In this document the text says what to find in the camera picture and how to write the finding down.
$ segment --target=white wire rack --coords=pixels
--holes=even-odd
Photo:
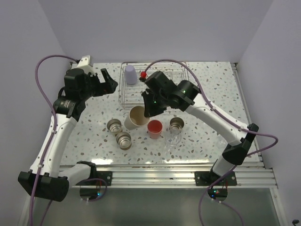
[[[134,106],[144,106],[143,97],[141,94],[143,91],[145,91],[146,85],[139,80],[135,85],[128,85],[126,83],[124,70],[127,65],[134,66],[137,77],[139,78],[140,73],[147,67],[148,63],[124,62],[121,65],[119,79],[119,102],[124,109],[129,110]],[[157,63],[149,68],[147,74],[149,76],[156,71],[162,71],[176,85],[182,80],[189,80],[187,70],[175,63]]]

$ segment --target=red object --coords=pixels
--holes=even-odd
[[[141,72],[140,77],[143,78],[143,79],[145,79],[146,75],[147,75],[146,72]]]
[[[163,125],[160,121],[158,120],[152,120],[149,122],[149,124],[147,125],[147,130],[149,132],[149,136],[152,139],[157,139],[160,137],[161,132],[163,129]]]

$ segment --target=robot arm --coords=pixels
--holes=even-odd
[[[53,104],[57,118],[56,131],[53,131],[54,116],[52,116],[48,133],[38,157],[29,171],[20,172],[18,177],[19,183],[29,195],[32,193],[39,167],[41,167],[41,171],[35,197],[58,202],[65,198],[69,187],[84,179],[96,177],[96,167],[91,162],[80,161],[74,167],[63,172],[59,172],[59,167],[68,138],[76,126],[81,113],[86,108],[85,102],[90,97],[113,93],[118,86],[118,83],[110,77],[106,69],[101,69],[101,72],[105,80],[103,83],[99,81],[97,74],[89,65],[88,56],[83,57],[76,68],[66,72],[64,77],[65,87],[63,88],[65,96],[59,95]],[[43,164],[40,166],[40,158],[53,132],[53,139]]]
[[[158,71],[149,76],[145,81],[148,89],[143,93],[146,117],[152,117],[163,113],[167,107],[180,109],[187,112],[223,136],[228,145],[223,151],[221,157],[213,165],[209,182],[213,182],[227,173],[234,165],[241,165],[251,147],[255,135],[235,128],[223,119],[221,119],[205,102],[197,86],[189,81],[181,81],[177,86],[168,79],[162,72]],[[251,131],[258,131],[255,124],[246,125],[222,109],[214,105],[214,108],[221,112],[232,122]]]

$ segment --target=speckled tabletop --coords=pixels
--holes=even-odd
[[[94,64],[100,69],[106,68],[113,79],[119,82],[121,63]],[[234,118],[248,124],[235,76],[229,62],[187,62],[198,76],[206,95]],[[163,124],[164,137],[169,121],[181,117],[185,126],[181,142],[167,151],[165,139],[152,140],[147,134],[146,126],[128,131],[132,147],[123,151],[119,149],[106,123],[113,118],[124,122],[129,110],[119,103],[119,92],[103,97],[90,98],[87,107],[72,132],[64,151],[61,165],[74,165],[77,161],[92,161],[96,164],[156,164],[156,163],[204,163],[215,162],[226,146],[226,141],[201,120],[182,112],[165,112],[151,119]],[[253,144],[250,152],[256,150]],[[258,155],[250,156],[245,161],[259,162]]]

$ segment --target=red cup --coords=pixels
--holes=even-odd
[[[158,139],[160,134],[162,133],[163,125],[158,120],[152,120],[147,125],[147,130],[149,133],[149,136],[152,139]]]

